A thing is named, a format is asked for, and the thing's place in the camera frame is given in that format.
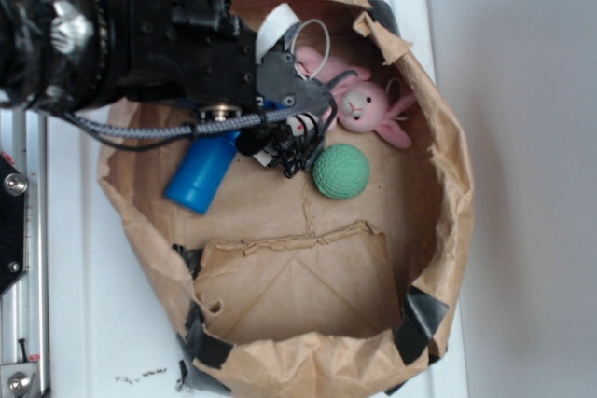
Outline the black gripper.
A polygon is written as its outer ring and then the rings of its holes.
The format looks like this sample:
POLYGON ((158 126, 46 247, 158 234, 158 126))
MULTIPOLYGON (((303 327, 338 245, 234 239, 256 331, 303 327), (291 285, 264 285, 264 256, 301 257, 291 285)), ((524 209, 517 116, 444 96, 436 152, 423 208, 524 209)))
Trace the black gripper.
POLYGON ((230 0, 124 0, 130 30, 131 100, 177 103, 235 116, 281 108, 321 116, 329 87, 298 69, 301 26, 290 6, 275 7, 257 31, 230 12, 230 0))

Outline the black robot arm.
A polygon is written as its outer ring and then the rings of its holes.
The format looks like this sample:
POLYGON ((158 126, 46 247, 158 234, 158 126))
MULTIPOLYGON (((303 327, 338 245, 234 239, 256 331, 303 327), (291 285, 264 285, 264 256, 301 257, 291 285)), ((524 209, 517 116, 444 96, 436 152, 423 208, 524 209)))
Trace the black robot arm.
POLYGON ((1 104, 58 115, 120 99, 206 116, 275 103, 326 110, 295 67, 285 26, 271 43, 230 0, 1 0, 1 104))

